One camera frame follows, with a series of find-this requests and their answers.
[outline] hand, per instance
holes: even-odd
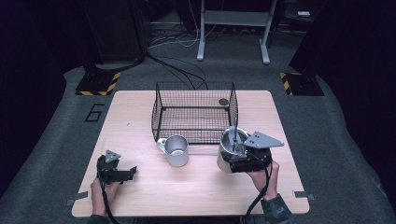
[[[262,197],[265,201],[274,199],[277,195],[277,176],[279,174],[279,164],[275,161],[272,161],[272,173],[271,173],[271,164],[267,167],[268,174],[271,174],[271,178],[268,184],[268,189],[265,195]],[[258,191],[262,191],[267,183],[266,175],[264,170],[256,171],[256,172],[247,172],[247,174],[253,180],[253,184]]]
[[[100,180],[97,177],[91,183],[92,214],[105,216],[106,207],[100,184]],[[105,192],[107,195],[108,204],[111,204],[114,201],[114,197],[116,196],[117,188],[119,187],[119,185],[120,182],[113,182],[109,185],[105,184]]]

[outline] yellow and black hazard tape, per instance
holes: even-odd
[[[110,95],[111,92],[116,88],[117,81],[119,80],[120,73],[114,75],[111,80],[110,85],[107,88],[107,91],[76,91],[76,95]]]
[[[285,88],[287,95],[293,95],[291,91],[290,84],[288,82],[287,75],[300,75],[300,73],[280,73],[280,77],[282,78],[283,87]]]

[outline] sleeve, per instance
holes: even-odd
[[[277,194],[274,199],[269,201],[261,200],[261,202],[264,218],[268,223],[295,223],[294,215],[291,213],[280,194]]]
[[[107,217],[102,217],[98,215],[91,215],[88,219],[88,224],[109,224],[110,221]]]

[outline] gray carpet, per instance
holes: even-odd
[[[279,34],[269,49],[271,64],[263,65],[257,35],[217,36],[206,43],[205,60],[196,61],[198,43],[149,49],[178,68],[206,80],[233,81],[238,90],[268,90],[273,94],[304,189],[315,195],[310,211],[297,223],[396,223],[375,171],[349,136],[340,106],[332,90],[318,77],[325,96],[288,96],[280,72],[293,72],[289,61],[302,35]],[[59,107],[32,155],[0,201],[0,223],[86,223],[71,215],[67,199],[78,193],[96,139],[112,97],[76,96],[84,71],[66,74],[67,87]],[[115,91],[155,90],[157,81],[178,79],[151,59],[121,73]],[[103,110],[98,122],[84,122],[94,104]],[[131,217],[118,218],[134,223]],[[256,216],[255,223],[262,223]]]

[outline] small dark object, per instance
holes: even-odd
[[[106,184],[112,182],[123,182],[132,180],[134,173],[136,173],[136,167],[129,171],[117,170],[119,164],[119,154],[116,154],[110,150],[106,151],[106,155],[102,155],[96,164],[98,170],[98,177]]]
[[[219,104],[220,104],[220,105],[228,105],[228,103],[229,103],[229,102],[228,102],[227,99],[220,99],[220,100],[219,100]]]
[[[270,148],[245,147],[246,157],[231,159],[230,168],[233,173],[260,171],[272,161]]]

